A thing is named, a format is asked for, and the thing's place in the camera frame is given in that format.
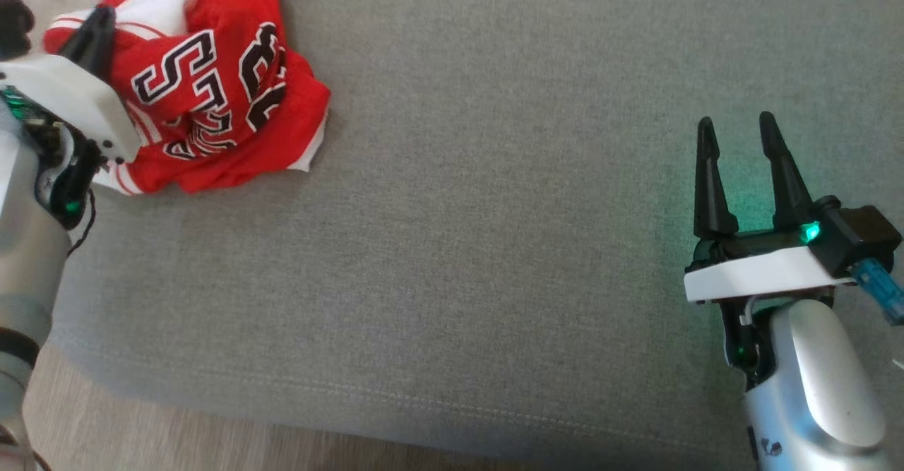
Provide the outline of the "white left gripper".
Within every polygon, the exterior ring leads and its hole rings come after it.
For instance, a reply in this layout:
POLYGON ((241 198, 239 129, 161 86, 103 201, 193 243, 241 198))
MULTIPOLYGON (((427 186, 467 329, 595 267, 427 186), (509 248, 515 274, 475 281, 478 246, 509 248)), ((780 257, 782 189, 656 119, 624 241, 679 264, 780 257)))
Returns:
POLYGON ((140 136, 109 82, 116 11, 97 6, 58 51, 29 53, 1 63, 6 82, 26 98, 93 139, 101 155, 133 162, 140 136))

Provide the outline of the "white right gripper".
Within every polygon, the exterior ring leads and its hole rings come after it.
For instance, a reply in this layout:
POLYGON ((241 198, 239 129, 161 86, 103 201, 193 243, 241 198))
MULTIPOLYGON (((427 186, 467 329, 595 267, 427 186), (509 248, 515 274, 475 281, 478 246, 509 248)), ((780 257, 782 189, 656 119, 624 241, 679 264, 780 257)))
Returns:
POLYGON ((831 275, 809 248, 823 227, 811 218, 813 200, 774 114, 759 114, 759 130, 771 163, 773 229, 739 232, 727 207, 713 120, 698 122, 692 220, 698 243, 682 280, 689 303, 778 297, 854 281, 849 273, 831 275))

